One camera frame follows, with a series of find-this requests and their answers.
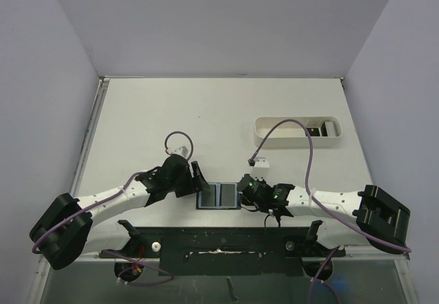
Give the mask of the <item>blue card holder wallet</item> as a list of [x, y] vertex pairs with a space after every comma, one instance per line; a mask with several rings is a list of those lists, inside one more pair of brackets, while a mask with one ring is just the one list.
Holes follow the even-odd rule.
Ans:
[[[210, 209], [207, 208], [201, 208], [200, 207], [200, 193], [201, 191], [199, 191], [197, 193], [196, 196], [196, 209], [198, 210], [237, 210], [240, 209], [241, 206], [239, 205], [239, 200], [238, 200], [238, 191], [237, 191], [237, 183], [209, 183], [210, 185], [216, 185], [216, 206]], [[220, 186], [221, 184], [235, 184], [235, 188], [236, 188], [236, 206], [235, 207], [221, 207], [220, 206]]]

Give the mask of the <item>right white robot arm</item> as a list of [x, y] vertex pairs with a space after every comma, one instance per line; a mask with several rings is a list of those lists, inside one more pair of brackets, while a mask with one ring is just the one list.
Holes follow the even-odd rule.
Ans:
[[366, 185], [362, 191], [313, 191], [291, 185], [266, 182], [244, 174], [237, 191], [245, 204], [253, 204], [263, 213], [283, 217], [313, 217], [334, 219], [344, 225], [340, 229], [321, 225], [305, 238], [306, 249], [313, 255], [336, 246], [371, 246], [394, 255], [409, 253], [406, 246], [410, 210], [376, 185]]

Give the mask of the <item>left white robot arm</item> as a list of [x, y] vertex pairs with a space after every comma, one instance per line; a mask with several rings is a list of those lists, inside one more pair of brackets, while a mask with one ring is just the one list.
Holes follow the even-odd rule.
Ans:
[[56, 197], [29, 233], [32, 252], [42, 254], [54, 270], [67, 267], [84, 253], [118, 250], [133, 256], [139, 250], [140, 233], [126, 220], [105, 224], [106, 220], [148, 207], [169, 193], [180, 198], [207, 189], [198, 163], [172, 154], [161, 166], [133, 173], [120, 187], [92, 196]]

